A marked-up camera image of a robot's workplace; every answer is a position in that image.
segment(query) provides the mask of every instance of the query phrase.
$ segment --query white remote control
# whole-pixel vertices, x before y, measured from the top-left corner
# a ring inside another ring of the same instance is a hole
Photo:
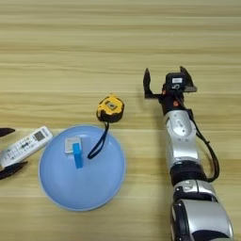
[[[27,137],[22,138],[0,152],[0,165],[2,168],[26,159],[45,146],[53,138],[53,134],[46,126],[42,126]]]

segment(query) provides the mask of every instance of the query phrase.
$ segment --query tape measure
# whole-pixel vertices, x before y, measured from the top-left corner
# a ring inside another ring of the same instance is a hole
[[[95,144],[93,149],[88,154],[88,159],[94,158],[98,153],[101,152],[105,139],[109,130],[109,123],[119,121],[124,112],[124,103],[114,94],[110,94],[102,101],[99,102],[96,116],[99,121],[104,122],[105,130],[101,138]]]
[[[96,115],[99,121],[114,123],[122,118],[123,111],[123,101],[110,94],[99,103]]]

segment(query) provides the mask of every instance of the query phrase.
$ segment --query blue plate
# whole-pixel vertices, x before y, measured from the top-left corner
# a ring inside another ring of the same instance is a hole
[[[125,174],[125,157],[119,142],[107,135],[102,151],[87,159],[104,130],[75,126],[57,135],[46,147],[39,166],[39,179],[46,195],[60,207],[87,211],[110,201]],[[65,139],[81,137],[84,166],[77,169],[72,154],[65,153]]]

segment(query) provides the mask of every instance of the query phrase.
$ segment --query yellow tape measure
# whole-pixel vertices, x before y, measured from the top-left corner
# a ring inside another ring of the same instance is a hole
[[[114,94],[110,94],[99,103],[96,114],[99,121],[113,123],[122,118],[123,111],[123,101]]]

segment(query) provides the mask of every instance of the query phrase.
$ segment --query wood grain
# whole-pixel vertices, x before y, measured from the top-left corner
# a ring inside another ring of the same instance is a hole
[[[217,151],[217,193],[241,240],[241,2],[0,0],[0,126],[102,126],[97,104],[109,92],[126,103],[111,126],[127,156],[125,182],[104,207],[72,213],[38,182],[38,152],[0,182],[1,240],[169,240],[171,185],[160,105],[143,100],[146,67],[160,91],[168,72],[188,68],[199,92],[186,96]],[[207,173],[209,163],[201,157]]]

